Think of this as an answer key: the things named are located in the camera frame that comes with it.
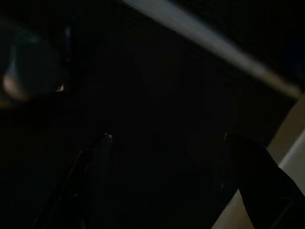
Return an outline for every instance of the dark background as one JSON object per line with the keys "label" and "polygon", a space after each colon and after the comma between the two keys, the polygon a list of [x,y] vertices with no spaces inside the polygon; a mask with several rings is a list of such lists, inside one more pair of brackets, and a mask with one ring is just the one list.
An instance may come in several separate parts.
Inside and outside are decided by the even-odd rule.
{"label": "dark background", "polygon": [[[280,63],[286,37],[303,28],[301,7],[177,2],[302,84]],[[105,132],[114,139],[112,194],[101,220],[210,228],[236,191],[224,132],[268,145],[295,103],[118,1],[4,0],[0,8],[55,46],[62,25],[73,26],[72,92],[0,112],[1,224],[8,228],[31,228],[79,150]]]}

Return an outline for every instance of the black object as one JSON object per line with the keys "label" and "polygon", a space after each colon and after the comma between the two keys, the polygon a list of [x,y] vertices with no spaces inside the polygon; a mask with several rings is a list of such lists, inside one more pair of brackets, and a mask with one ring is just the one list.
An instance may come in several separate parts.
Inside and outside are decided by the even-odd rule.
{"label": "black object", "polygon": [[227,133],[233,173],[249,218],[256,229],[304,228],[305,197],[268,151]]}
{"label": "black object", "polygon": [[103,140],[92,141],[77,155],[32,228],[78,229],[84,228],[83,224],[91,228],[93,203],[88,201],[88,196],[92,195],[88,192],[94,189],[88,185],[92,180],[102,186],[105,184],[111,143],[112,136],[105,134]]}

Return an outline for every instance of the blurry object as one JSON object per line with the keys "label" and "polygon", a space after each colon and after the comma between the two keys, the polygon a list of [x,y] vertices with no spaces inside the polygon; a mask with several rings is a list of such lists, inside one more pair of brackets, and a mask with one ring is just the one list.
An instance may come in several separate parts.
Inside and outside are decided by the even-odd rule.
{"label": "blurry object", "polygon": [[303,228],[305,197],[268,151],[237,134],[227,133],[225,140],[230,147],[233,174],[254,227]]}
{"label": "blurry object", "polygon": [[[290,110],[274,139],[268,146],[273,160],[287,173],[305,194],[305,94]],[[242,196],[235,193],[215,222],[213,229],[252,229]]]}
{"label": "blurry object", "polygon": [[63,81],[61,55],[33,32],[0,20],[0,108],[55,91]]}
{"label": "blurry object", "polygon": [[285,82],[274,71],[176,4],[168,0],[123,0],[123,2],[208,49],[275,90],[295,99],[300,97],[301,90],[298,86]]}
{"label": "blurry object", "polygon": [[63,174],[44,205],[33,229],[96,228],[103,209],[112,135],[91,141]]}

